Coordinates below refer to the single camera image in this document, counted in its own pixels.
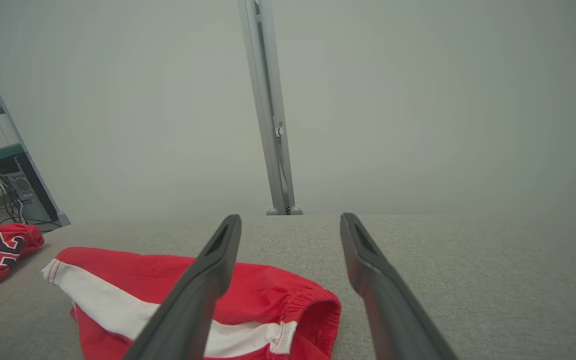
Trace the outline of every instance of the computer tower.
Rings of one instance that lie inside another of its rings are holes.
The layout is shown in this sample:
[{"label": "computer tower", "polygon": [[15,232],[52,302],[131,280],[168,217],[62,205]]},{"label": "computer tower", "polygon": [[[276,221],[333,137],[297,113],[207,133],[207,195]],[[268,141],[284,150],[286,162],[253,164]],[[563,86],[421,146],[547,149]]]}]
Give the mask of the computer tower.
[{"label": "computer tower", "polygon": [[28,223],[58,220],[57,210],[25,152],[0,159],[0,174],[7,178],[8,184],[19,195],[19,201],[23,204],[21,215]]}]

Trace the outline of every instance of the white stripe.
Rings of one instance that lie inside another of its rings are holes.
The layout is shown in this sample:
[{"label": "white stripe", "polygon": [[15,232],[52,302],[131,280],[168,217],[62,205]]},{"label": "white stripe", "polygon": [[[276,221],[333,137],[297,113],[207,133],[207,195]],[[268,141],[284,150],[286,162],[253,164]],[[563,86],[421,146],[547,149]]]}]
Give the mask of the white stripe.
[{"label": "white stripe", "polygon": [[[137,338],[159,307],[158,303],[142,301],[85,269],[57,259],[51,260],[41,274],[44,280],[60,287],[99,326],[131,340]],[[268,344],[272,353],[288,354],[295,330],[297,321],[224,325],[213,319],[203,355],[233,358]]]}]

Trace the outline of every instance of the white partition panel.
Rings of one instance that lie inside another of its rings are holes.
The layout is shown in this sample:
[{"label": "white partition panel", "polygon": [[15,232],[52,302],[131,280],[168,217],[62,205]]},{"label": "white partition panel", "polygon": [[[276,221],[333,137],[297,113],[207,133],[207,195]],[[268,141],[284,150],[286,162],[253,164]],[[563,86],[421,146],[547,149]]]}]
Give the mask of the white partition panel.
[{"label": "white partition panel", "polygon": [[576,1],[271,1],[305,214],[576,219]]},{"label": "white partition panel", "polygon": [[0,95],[71,221],[272,207],[234,0],[0,0]]}]

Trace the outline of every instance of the gray fabric surface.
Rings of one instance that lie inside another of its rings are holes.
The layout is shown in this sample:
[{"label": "gray fabric surface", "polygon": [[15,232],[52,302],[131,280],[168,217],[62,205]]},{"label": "gray fabric surface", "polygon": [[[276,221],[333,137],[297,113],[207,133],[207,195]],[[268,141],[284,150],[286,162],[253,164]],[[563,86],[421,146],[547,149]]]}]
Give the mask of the gray fabric surface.
[{"label": "gray fabric surface", "polygon": [[[576,235],[500,218],[360,218],[462,360],[576,359]],[[62,249],[196,256],[219,222],[82,223],[47,234],[0,283],[0,359],[83,358],[70,300],[40,274]],[[237,260],[337,294],[333,358],[375,358],[363,303],[346,278],[337,216],[244,218]]]}]

